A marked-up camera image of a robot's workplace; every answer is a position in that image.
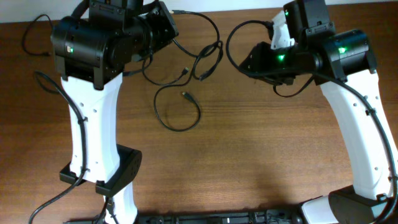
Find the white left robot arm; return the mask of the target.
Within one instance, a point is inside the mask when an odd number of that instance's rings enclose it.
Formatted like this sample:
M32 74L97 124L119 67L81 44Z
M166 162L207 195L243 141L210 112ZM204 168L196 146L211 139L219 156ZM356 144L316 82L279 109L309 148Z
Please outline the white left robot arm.
M162 1L83 1L53 28L55 66L70 100L73 154L60 171L107 201L105 223L134 223L140 151L116 142L116 108L126 64L169 45L177 26Z

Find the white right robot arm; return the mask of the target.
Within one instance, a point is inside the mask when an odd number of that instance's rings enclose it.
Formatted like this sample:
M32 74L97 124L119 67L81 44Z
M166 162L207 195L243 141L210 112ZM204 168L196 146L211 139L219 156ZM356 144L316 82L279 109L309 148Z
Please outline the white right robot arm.
M397 148L367 35L337 33L324 1L292 1L265 27L271 42L257 44L238 70L272 86L309 74L336 116L353 172L352 185L304 202L292 221L386 221L397 210Z

